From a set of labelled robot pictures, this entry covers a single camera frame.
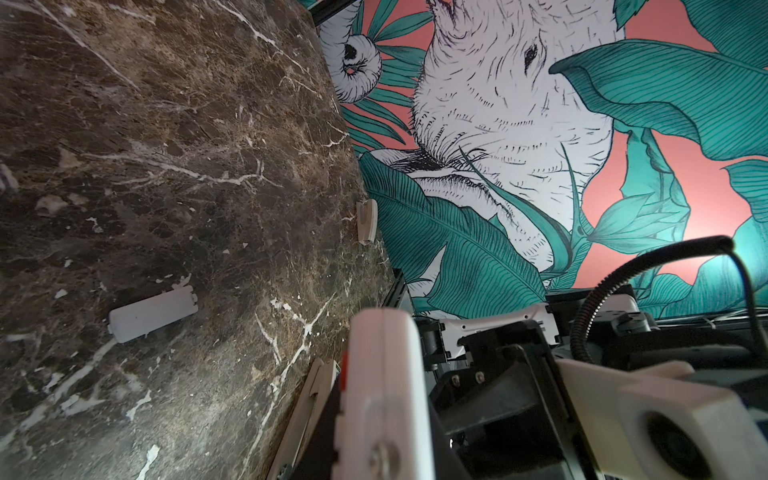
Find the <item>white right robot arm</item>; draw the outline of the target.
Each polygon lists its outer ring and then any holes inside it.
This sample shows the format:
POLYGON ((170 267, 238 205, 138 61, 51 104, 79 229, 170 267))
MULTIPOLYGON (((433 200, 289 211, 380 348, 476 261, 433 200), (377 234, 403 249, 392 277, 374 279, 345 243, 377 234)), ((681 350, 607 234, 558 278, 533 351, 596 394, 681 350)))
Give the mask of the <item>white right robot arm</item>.
POLYGON ((481 320, 416 317, 440 479, 763 479, 767 334, 734 242, 666 246, 592 290, 481 320), (631 280, 674 260, 730 259, 741 328, 665 328, 631 280))

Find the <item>white battery cover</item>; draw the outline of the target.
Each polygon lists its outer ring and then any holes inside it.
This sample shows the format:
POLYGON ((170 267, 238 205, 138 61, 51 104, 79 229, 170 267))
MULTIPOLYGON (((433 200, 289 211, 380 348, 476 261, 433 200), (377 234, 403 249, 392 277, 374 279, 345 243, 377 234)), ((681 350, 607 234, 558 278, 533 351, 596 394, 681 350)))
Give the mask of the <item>white battery cover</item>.
POLYGON ((110 311, 108 330, 126 343, 197 312, 197 296, 186 285, 110 311))

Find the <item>white remote control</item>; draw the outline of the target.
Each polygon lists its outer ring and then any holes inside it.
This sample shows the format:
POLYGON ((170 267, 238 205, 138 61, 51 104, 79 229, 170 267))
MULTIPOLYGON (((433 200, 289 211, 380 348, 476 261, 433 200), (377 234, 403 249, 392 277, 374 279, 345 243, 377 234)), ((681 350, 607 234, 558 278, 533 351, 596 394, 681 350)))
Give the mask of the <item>white remote control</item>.
POLYGON ((412 317, 366 309, 350 323, 333 479, 434 479, 419 334, 412 317))

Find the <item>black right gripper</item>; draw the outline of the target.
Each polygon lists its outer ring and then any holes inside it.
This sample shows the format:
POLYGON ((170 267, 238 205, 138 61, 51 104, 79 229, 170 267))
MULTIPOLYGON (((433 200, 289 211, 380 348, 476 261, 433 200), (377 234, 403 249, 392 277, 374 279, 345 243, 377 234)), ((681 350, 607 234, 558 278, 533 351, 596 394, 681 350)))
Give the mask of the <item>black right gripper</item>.
POLYGON ((551 320, 415 320, 439 479, 591 479, 594 462, 552 349, 551 320))

